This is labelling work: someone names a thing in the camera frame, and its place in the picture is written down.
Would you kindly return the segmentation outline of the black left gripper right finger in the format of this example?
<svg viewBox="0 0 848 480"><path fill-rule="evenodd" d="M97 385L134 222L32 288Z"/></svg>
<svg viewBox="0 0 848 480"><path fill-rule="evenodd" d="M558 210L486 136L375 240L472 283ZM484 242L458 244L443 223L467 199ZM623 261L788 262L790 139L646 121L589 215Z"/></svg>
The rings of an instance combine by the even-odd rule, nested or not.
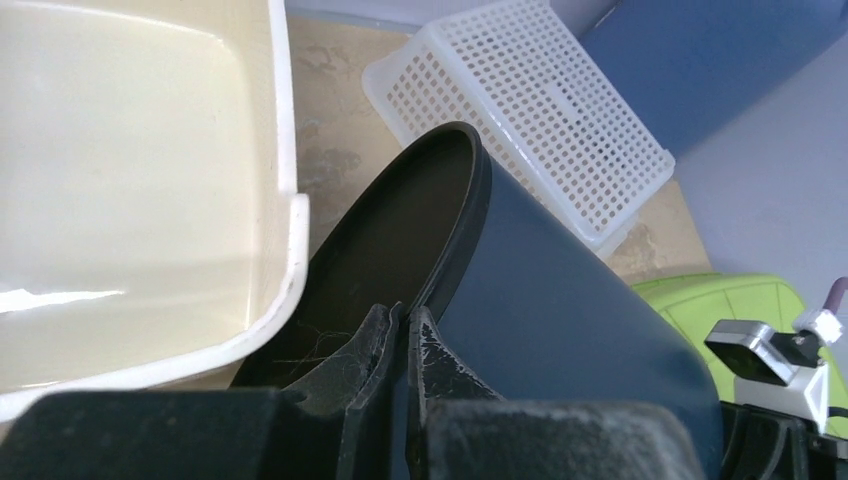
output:
<svg viewBox="0 0 848 480"><path fill-rule="evenodd" d="M406 462L413 479L703 479L667 409L642 402L506 400L409 317Z"/></svg>

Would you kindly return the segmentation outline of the white lattice plastic basket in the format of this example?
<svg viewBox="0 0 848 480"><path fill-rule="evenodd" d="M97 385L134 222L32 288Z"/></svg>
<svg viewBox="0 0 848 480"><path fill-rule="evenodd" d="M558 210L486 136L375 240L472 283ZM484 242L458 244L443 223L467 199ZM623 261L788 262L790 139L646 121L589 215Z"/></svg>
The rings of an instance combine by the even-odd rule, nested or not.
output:
<svg viewBox="0 0 848 480"><path fill-rule="evenodd" d="M463 121L597 256L626 240L675 160L546 1L427 23L368 65L365 95L400 144Z"/></svg>

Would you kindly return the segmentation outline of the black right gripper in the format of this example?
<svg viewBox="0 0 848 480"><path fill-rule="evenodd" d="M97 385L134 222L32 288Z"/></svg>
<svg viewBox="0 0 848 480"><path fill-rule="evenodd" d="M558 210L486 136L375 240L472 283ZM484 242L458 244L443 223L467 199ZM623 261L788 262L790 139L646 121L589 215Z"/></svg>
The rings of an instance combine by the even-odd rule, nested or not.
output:
<svg viewBox="0 0 848 480"><path fill-rule="evenodd" d="M816 425L750 405L722 402L722 479L847 480L847 440Z"/></svg>

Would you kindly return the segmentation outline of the blue plastic bucket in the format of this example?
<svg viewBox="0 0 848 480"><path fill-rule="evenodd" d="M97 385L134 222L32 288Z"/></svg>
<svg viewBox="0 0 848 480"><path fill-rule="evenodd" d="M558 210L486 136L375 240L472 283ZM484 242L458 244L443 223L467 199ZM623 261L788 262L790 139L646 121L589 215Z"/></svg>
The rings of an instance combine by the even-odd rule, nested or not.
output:
<svg viewBox="0 0 848 480"><path fill-rule="evenodd" d="M679 157L846 32L844 1L622 1L581 43Z"/></svg>

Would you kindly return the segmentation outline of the cream perforated storage basket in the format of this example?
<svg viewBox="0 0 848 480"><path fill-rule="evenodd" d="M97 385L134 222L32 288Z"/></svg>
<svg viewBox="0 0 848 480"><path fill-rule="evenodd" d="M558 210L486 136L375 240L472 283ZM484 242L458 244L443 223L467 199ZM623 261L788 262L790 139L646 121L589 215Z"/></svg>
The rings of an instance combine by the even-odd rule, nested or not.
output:
<svg viewBox="0 0 848 480"><path fill-rule="evenodd" d="M1 419L242 360L305 286L280 1L1 5Z"/></svg>

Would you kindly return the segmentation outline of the black cylindrical bucket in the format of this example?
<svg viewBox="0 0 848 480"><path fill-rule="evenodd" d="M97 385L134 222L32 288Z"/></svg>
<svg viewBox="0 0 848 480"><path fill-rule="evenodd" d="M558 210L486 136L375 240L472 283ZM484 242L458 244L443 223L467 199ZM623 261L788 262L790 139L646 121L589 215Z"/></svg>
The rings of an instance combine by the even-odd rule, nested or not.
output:
<svg viewBox="0 0 848 480"><path fill-rule="evenodd" d="M425 133L366 188L310 259L290 319L234 385L289 386L376 304L429 309L447 345L508 399L663 406L707 477L720 473L721 408L700 354L467 123Z"/></svg>

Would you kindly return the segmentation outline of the lime green plastic basin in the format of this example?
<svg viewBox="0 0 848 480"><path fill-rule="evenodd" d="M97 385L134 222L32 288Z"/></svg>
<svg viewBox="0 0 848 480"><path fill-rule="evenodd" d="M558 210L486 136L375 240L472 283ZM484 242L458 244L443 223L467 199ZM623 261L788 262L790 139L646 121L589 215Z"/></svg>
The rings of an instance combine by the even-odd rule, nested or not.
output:
<svg viewBox="0 0 848 480"><path fill-rule="evenodd" d="M824 306L835 307L845 334L830 351L845 362L839 367L844 382L832 384L838 389L833 393L833 402L847 401L845 277L832 284L819 308L806 308L786 281L769 274L688 274L637 283L633 289L698 350L712 375L720 399L734 404L737 403L733 400L733 374L704 344L718 321L762 321L779 332L791 332L792 324L800 314ZM846 437L847 417L830 419L826 433Z"/></svg>

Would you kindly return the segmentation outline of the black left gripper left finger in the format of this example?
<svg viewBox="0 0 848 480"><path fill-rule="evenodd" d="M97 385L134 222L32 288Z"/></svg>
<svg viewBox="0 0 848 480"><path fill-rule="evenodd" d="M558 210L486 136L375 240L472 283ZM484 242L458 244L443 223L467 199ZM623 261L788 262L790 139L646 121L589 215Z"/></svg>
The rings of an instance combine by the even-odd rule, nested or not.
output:
<svg viewBox="0 0 848 480"><path fill-rule="evenodd" d="M45 396L1 444L5 479L386 479L400 310L286 388Z"/></svg>

